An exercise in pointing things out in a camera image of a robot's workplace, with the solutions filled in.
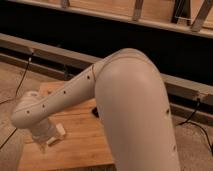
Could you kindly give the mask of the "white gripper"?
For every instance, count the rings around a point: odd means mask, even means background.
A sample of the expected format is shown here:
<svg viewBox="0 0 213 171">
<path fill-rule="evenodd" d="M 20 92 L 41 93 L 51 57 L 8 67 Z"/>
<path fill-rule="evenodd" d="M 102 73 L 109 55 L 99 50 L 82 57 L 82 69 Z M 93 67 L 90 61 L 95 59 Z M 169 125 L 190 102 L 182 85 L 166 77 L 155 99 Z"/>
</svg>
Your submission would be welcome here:
<svg viewBox="0 0 213 171">
<path fill-rule="evenodd" d="M 33 141 L 40 149 L 45 149 L 47 140 L 54 135 L 56 125 L 49 119 L 44 119 L 30 128 Z"/>
</svg>

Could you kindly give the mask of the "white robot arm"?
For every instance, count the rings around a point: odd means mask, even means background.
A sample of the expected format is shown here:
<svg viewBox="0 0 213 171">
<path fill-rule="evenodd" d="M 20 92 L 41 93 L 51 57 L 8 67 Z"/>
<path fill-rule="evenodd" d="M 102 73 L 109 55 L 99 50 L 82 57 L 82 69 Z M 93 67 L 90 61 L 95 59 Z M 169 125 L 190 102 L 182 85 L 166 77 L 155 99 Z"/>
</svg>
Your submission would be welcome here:
<svg viewBox="0 0 213 171">
<path fill-rule="evenodd" d="M 46 97 L 27 92 L 11 122 L 41 139 L 53 127 L 50 115 L 89 99 L 96 100 L 117 171 L 181 171 L 164 81 L 137 49 L 105 57 Z"/>
</svg>

